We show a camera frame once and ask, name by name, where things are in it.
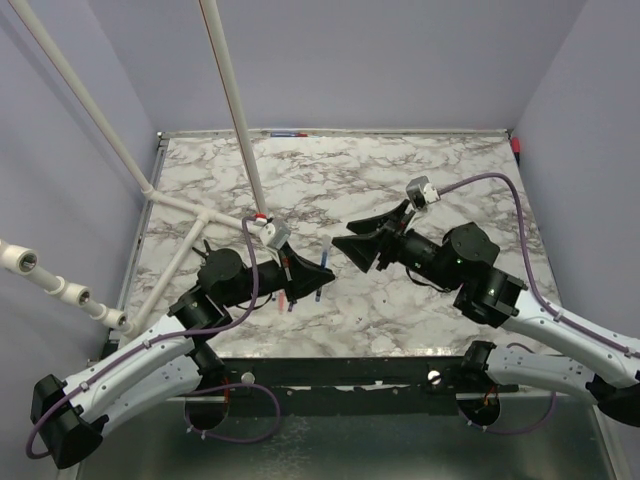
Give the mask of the blue pen cap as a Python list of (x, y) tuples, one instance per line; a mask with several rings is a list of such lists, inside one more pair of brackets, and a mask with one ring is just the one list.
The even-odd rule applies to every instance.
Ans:
[[(320, 261), (320, 266), (322, 268), (327, 267), (330, 245), (331, 245), (331, 237), (329, 235), (324, 235), (322, 237), (322, 254), (321, 254), (321, 261)], [(320, 286), (315, 292), (315, 301), (317, 303), (321, 301), (322, 289), (323, 287)]]

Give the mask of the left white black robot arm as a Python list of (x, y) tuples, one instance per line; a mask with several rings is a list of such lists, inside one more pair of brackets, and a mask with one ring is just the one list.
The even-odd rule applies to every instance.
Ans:
[(233, 249), (200, 251), (204, 263), (196, 284), (148, 330), (106, 359), (60, 379), (53, 374), (34, 386), (26, 453), (37, 459), (35, 439), (59, 469), (91, 455), (122, 423), (175, 396), (202, 395), (222, 386), (224, 365), (208, 346), (236, 326), (228, 310), (244, 305), (246, 319), (259, 298), (278, 291), (289, 303), (334, 281), (326, 266), (296, 254), (289, 244), (273, 259), (245, 264)]

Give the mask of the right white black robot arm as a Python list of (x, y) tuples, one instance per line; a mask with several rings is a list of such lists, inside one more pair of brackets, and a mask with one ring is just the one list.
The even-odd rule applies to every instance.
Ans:
[(394, 210), (348, 223), (349, 235), (332, 244), (361, 271), (399, 263), (442, 290), (455, 292), (454, 307), (476, 324), (536, 340), (542, 355), (475, 341), (459, 367), (461, 383), (481, 391), (492, 382), (562, 393), (595, 405), (609, 418), (639, 424), (639, 342), (537, 300), (524, 281), (495, 267), (500, 252), (469, 222), (436, 244), (409, 228), (414, 215), (403, 201)]

